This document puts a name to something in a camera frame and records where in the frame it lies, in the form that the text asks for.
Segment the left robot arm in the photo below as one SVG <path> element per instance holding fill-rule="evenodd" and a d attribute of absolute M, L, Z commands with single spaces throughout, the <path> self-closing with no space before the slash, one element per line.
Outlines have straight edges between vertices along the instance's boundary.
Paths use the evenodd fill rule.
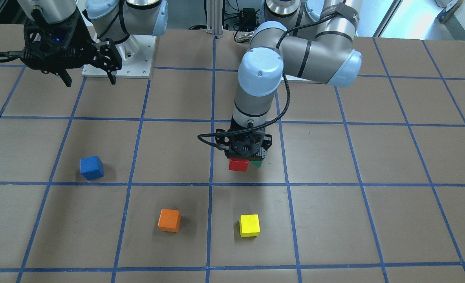
<path fill-rule="evenodd" d="M 262 161 L 272 144 L 265 128 L 281 83 L 292 76 L 337 87 L 355 82 L 362 54 L 353 49 L 361 0 L 265 0 L 265 21 L 256 28 L 238 67 L 234 111 L 228 130 L 211 134 L 212 147 L 228 159 Z"/>

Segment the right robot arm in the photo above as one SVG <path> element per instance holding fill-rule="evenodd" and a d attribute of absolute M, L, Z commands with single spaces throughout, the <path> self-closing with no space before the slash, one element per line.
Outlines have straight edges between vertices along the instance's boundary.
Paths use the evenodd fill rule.
<path fill-rule="evenodd" d="M 135 36 L 162 36 L 168 24 L 166 0 L 20 0 L 28 16 L 19 58 L 33 70 L 59 76 L 71 86 L 69 69 L 89 65 L 111 84 L 128 61 L 141 55 Z"/>

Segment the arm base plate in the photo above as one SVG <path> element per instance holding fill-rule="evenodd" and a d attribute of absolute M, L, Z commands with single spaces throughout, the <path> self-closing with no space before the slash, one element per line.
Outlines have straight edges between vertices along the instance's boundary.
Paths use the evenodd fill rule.
<path fill-rule="evenodd" d="M 123 58 L 122 68 L 113 72 L 116 78 L 149 79 L 156 50 L 157 36 L 130 35 L 116 45 Z"/>

